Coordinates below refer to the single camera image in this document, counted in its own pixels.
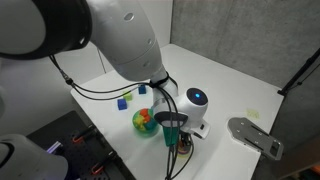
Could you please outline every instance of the black cable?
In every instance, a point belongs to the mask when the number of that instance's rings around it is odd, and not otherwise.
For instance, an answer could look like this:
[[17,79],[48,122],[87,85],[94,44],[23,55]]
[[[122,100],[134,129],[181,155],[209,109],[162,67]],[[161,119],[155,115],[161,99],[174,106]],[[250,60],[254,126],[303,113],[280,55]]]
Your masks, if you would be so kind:
[[104,67],[104,64],[103,64],[103,61],[102,61],[102,58],[101,58],[101,54],[100,54],[99,48],[97,48],[97,51],[98,51],[98,54],[99,54],[99,58],[100,58],[100,61],[101,61],[102,67],[103,67],[103,71],[104,71],[104,73],[106,74],[106,73],[107,73],[107,71],[106,71],[106,68]]
[[192,155],[193,155],[193,152],[194,152],[194,144],[193,144],[193,140],[192,140],[192,137],[191,137],[191,136],[190,136],[190,140],[191,140],[191,147],[192,147],[191,154],[190,154],[188,160],[186,161],[186,163],[184,163],[184,165],[181,167],[181,169],[171,178],[171,180],[174,179],[174,178],[176,178],[176,177],[181,173],[181,171],[187,166],[187,164],[189,163],[189,161],[190,161],[190,159],[191,159],[191,157],[192,157]]
[[319,68],[319,66],[320,66],[320,64],[318,64],[305,78],[303,78],[302,81],[297,82],[297,84],[296,84],[295,86],[293,86],[293,87],[291,87],[290,89],[288,89],[287,92],[291,91],[292,89],[295,89],[295,88],[298,87],[298,86],[301,86],[301,85],[303,84],[303,82],[304,82],[305,80],[307,80],[307,79],[312,75],[312,73],[313,73],[315,70],[317,70],[317,68]]
[[288,94],[288,89],[310,68],[310,66],[318,59],[320,56],[320,48],[306,61],[306,63],[299,69],[297,73],[290,79],[290,81],[283,87],[282,90],[278,91],[278,94],[286,96]]
[[56,68],[59,69],[59,71],[61,71],[61,68],[56,60],[56,57],[54,55],[50,55],[49,58],[51,59],[52,63],[56,66]]
[[[165,91],[160,88],[160,87],[156,87],[157,90],[160,91],[160,93],[163,95],[163,98],[165,99],[165,101],[167,102],[168,108],[169,108],[169,112],[170,112],[170,122],[172,123],[173,118],[172,118],[172,109],[171,109],[171,105],[169,102],[168,97],[165,94]],[[170,128],[170,140],[172,139],[172,124],[171,124],[171,128]],[[166,174],[166,178],[167,179],[169,177],[169,169],[170,169],[170,156],[171,156],[171,146],[169,146],[169,150],[168,150],[168,158],[167,158],[167,174]]]
[[170,171],[169,171],[169,173],[168,173],[168,180],[171,180],[171,174],[172,173],[170,173],[171,172],[171,169],[172,168],[174,168],[174,158],[175,158],[175,155],[174,155],[174,151],[175,151],[175,149],[174,149],[174,146],[173,145],[171,145],[171,168],[170,168]]
[[302,81],[300,81],[300,83],[302,84],[303,83],[303,81],[305,81],[306,79],[308,79],[309,78],[309,76],[311,76],[311,74],[315,71],[315,70],[317,70],[317,68],[320,66],[320,64],[318,64]]
[[106,93],[117,92],[117,91],[120,91],[120,90],[129,88],[129,87],[135,86],[135,85],[147,85],[147,86],[149,86],[149,83],[138,82],[138,83],[133,83],[133,84],[130,84],[130,85],[128,85],[128,86],[125,86],[125,87],[122,87],[122,88],[118,88],[118,89],[114,89],[114,90],[110,90],[110,91],[92,91],[92,90],[85,89],[85,88],[79,86],[79,85],[76,84],[76,83],[73,83],[73,84],[74,84],[76,87],[78,87],[79,89],[83,90],[83,91],[87,91],[87,92],[90,92],[90,93],[97,93],[97,94],[99,94],[99,93],[101,93],[101,94],[105,93],[105,94],[106,94]]
[[[165,94],[170,98],[170,100],[172,101],[172,104],[175,108],[175,111],[176,111],[176,118],[177,118],[177,124],[178,124],[178,132],[180,132],[180,121],[179,121],[179,114],[178,114],[178,108],[172,98],[172,96],[166,91],[164,90],[163,88],[161,87],[158,87],[158,89],[162,90],[165,92]],[[172,162],[172,165],[171,165],[171,170],[170,170],[170,173],[169,173],[169,180],[171,179],[171,175],[172,175],[172,172],[173,172],[173,169],[174,169],[174,166],[175,166],[175,163],[177,161],[177,157],[178,157],[178,139],[176,140],[176,149],[175,149],[175,154],[174,154],[174,159],[173,159],[173,162]]]
[[72,86],[81,96],[83,96],[83,97],[85,97],[85,98],[87,98],[87,99],[95,100],[95,101],[108,101],[108,100],[113,100],[113,99],[117,99],[117,98],[122,97],[122,96],[124,96],[124,95],[126,95],[126,94],[128,94],[128,93],[131,92],[131,90],[130,90],[130,91],[126,92],[126,93],[123,93],[123,94],[121,94],[121,95],[119,95],[119,96],[115,96],[115,97],[112,97],[112,98],[98,99],[98,98],[92,98],[92,97],[89,97],[89,96],[86,96],[86,95],[82,94],[82,93],[77,89],[77,87],[76,87],[74,84],[72,84],[71,86]]

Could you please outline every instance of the small cube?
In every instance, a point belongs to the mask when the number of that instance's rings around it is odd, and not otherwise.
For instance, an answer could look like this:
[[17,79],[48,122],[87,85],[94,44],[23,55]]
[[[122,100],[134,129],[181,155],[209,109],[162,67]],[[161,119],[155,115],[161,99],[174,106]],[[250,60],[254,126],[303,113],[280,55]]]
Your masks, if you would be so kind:
[[148,109],[141,109],[140,110],[140,115],[143,116],[143,117],[148,116]]
[[154,124],[151,124],[151,123],[147,123],[147,124],[144,124],[144,127],[147,129],[147,130],[152,130],[155,128],[155,125]]
[[145,85],[139,86],[139,94],[147,94],[147,89]]
[[118,109],[121,111],[127,108],[127,101],[125,99],[118,99]]
[[144,117],[143,122],[144,122],[144,123],[148,123],[148,122],[150,121],[150,119],[151,119],[150,116],[146,116],[146,117]]
[[126,101],[132,101],[132,94],[131,93],[127,93],[125,95],[123,95],[123,98],[126,100]]

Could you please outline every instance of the colorful ball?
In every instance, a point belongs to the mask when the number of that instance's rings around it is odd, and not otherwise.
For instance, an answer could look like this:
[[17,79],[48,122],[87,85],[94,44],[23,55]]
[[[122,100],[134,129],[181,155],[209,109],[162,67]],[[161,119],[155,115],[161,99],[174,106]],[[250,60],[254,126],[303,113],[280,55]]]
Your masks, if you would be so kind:
[[152,109],[141,109],[137,111],[132,118],[133,126],[141,133],[152,133],[158,123],[153,118]]

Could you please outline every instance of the cable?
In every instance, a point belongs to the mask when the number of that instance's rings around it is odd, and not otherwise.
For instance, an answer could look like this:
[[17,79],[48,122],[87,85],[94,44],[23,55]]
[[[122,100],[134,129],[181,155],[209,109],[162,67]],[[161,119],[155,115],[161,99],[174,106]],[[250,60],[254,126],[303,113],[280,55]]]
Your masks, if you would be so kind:
[[102,67],[103,67],[103,71],[104,71],[104,73],[106,74],[106,73],[107,73],[107,71],[106,71],[106,68],[104,67],[104,64],[103,64],[103,61],[102,61],[102,58],[101,58],[101,54],[100,54],[99,48],[97,48],[97,51],[98,51],[98,54],[99,54],[99,58],[100,58],[100,61],[101,61]]
[[56,57],[54,55],[50,55],[49,58],[51,59],[52,63],[56,66],[56,68],[61,71],[61,68],[56,60]]
[[307,80],[312,75],[312,73],[319,68],[319,66],[320,66],[320,64],[318,64],[305,78],[303,78],[302,81],[297,82],[295,86],[288,89],[288,92],[291,91],[292,89],[295,89],[298,86],[301,86],[303,84],[303,82],[305,80]]
[[169,171],[169,173],[168,173],[168,178],[167,179],[169,179],[169,180],[171,180],[171,169],[172,168],[174,168],[174,159],[175,159],[175,154],[174,154],[174,151],[175,151],[175,149],[174,149],[175,147],[173,146],[173,145],[171,145],[171,156],[172,156],[172,159],[171,159],[171,168],[170,168],[170,171]]
[[[178,114],[178,108],[172,98],[172,96],[166,91],[164,90],[163,88],[161,87],[158,87],[158,89],[160,89],[161,91],[163,91],[169,98],[170,100],[172,101],[173,103],[173,106],[175,108],[175,111],[176,111],[176,118],[177,118],[177,124],[178,124],[178,132],[180,132],[180,121],[179,121],[179,114]],[[173,169],[174,169],[174,166],[175,166],[175,163],[176,163],[176,160],[177,160],[177,157],[178,157],[178,139],[176,140],[176,149],[175,149],[175,154],[173,155],[174,156],[174,159],[172,161],[172,165],[171,165],[171,169],[170,169],[170,173],[169,173],[169,180],[171,179],[171,175],[172,175],[172,172],[173,172]]]
[[[170,122],[172,123],[173,121],[173,118],[172,118],[172,110],[171,110],[171,105],[169,103],[169,99],[168,97],[166,96],[165,94],[165,91],[160,88],[160,87],[157,87],[157,90],[160,91],[160,93],[163,95],[163,98],[165,99],[165,101],[167,102],[167,105],[168,105],[168,108],[169,108],[169,112],[170,112]],[[171,128],[170,128],[170,140],[172,139],[172,124],[171,124]],[[169,169],[170,169],[170,156],[171,156],[171,146],[169,146],[169,150],[168,150],[168,159],[167,159],[167,175],[166,175],[166,178],[167,179],[169,177]]]
[[76,83],[73,83],[76,87],[78,87],[79,89],[83,90],[83,91],[87,91],[87,92],[90,92],[90,93],[101,93],[101,94],[107,94],[107,93],[112,93],[112,92],[116,92],[116,91],[120,91],[120,90],[123,90],[123,89],[126,89],[126,88],[129,88],[129,87],[132,87],[132,86],[135,86],[135,85],[147,85],[149,86],[150,83],[143,83],[143,82],[138,82],[138,83],[133,83],[133,84],[130,84],[128,86],[125,86],[125,87],[122,87],[122,88],[118,88],[118,89],[114,89],[114,90],[110,90],[110,91],[92,91],[92,90],[88,90],[88,89],[85,89],[81,86],[79,86],[78,84]]
[[320,64],[318,64],[302,81],[300,81],[300,83],[302,84],[303,81],[305,81],[306,79],[309,78],[309,76],[311,76],[311,74],[320,66]]
[[172,177],[172,179],[176,178],[180,173],[181,171],[187,166],[187,164],[189,163],[192,155],[193,155],[193,152],[194,152],[194,144],[193,144],[193,140],[192,140],[192,137],[190,136],[190,140],[191,140],[191,147],[192,147],[192,150],[191,150],[191,154],[188,158],[188,160],[186,161],[186,163],[184,163],[184,165],[181,167],[181,169]]
[[72,86],[81,96],[83,96],[83,97],[85,97],[85,98],[87,98],[87,99],[95,100],[95,101],[108,101],[108,100],[113,100],[113,99],[117,99],[117,98],[119,98],[119,97],[122,97],[122,96],[124,96],[124,95],[126,95],[126,94],[129,94],[129,93],[131,92],[131,90],[130,90],[130,91],[126,92],[126,93],[123,93],[123,94],[121,94],[121,95],[119,95],[119,96],[115,96],[115,97],[112,97],[112,98],[98,99],[98,98],[92,98],[92,97],[89,97],[89,96],[86,96],[86,95],[82,94],[82,93],[77,89],[77,87],[76,87],[75,85],[71,85],[71,86]]

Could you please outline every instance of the tabletop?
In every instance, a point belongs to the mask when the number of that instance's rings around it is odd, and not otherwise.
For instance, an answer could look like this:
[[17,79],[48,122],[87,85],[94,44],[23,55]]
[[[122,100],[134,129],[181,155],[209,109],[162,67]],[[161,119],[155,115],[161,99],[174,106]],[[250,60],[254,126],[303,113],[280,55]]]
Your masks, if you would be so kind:
[[[203,90],[209,99],[204,119],[211,125],[211,131],[205,140],[193,138],[194,155],[176,179],[251,179],[260,153],[235,141],[228,131],[227,122],[232,117],[247,117],[270,132],[283,100],[283,96],[277,94],[279,88],[173,44],[161,48],[161,54],[166,70],[178,82],[179,93],[196,87]],[[130,83],[111,71],[81,86],[101,91]],[[74,90],[71,94],[136,179],[164,179],[168,150],[161,127],[154,136],[144,137],[132,125],[136,111],[152,106],[151,89],[148,88],[145,95],[134,91],[133,100],[123,111],[117,109],[116,100],[92,101]],[[84,94],[95,98],[112,96]],[[185,161],[178,158],[174,172]]]

